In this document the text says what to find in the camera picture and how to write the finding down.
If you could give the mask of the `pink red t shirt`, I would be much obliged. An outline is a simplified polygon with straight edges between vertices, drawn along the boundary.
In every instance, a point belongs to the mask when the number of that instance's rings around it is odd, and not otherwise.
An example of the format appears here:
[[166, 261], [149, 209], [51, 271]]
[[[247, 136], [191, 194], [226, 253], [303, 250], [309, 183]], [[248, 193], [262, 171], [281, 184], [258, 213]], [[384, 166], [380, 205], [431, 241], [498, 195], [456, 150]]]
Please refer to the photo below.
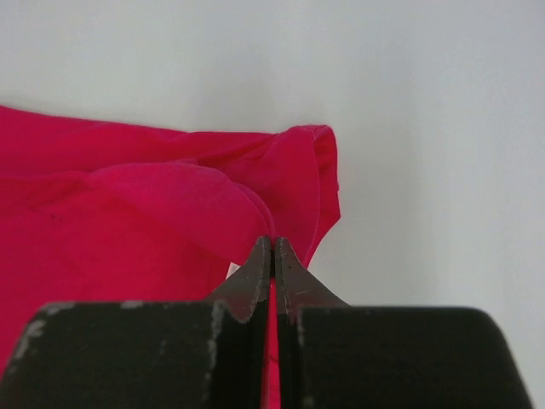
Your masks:
[[201, 301], [267, 237], [265, 407], [279, 408], [275, 243], [305, 267], [340, 215], [326, 125], [188, 133], [3, 107], [2, 376], [43, 306]]

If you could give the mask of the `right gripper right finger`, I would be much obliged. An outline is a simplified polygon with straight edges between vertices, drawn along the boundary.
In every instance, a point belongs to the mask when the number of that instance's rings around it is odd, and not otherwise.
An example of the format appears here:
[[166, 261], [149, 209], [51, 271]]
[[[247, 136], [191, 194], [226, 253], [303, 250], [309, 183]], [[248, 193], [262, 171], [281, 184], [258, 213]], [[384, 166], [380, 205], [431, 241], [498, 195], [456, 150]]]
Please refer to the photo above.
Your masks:
[[352, 306], [277, 239], [284, 408], [529, 408], [501, 329], [461, 307]]

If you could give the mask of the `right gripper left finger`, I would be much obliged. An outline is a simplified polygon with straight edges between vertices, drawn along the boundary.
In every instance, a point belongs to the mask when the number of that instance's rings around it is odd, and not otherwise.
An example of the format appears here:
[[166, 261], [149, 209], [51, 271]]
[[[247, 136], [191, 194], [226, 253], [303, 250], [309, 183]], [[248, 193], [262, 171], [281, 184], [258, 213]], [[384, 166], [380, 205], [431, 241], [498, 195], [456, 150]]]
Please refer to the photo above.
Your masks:
[[4, 408], [263, 408], [273, 248], [196, 302], [58, 302], [29, 320]]

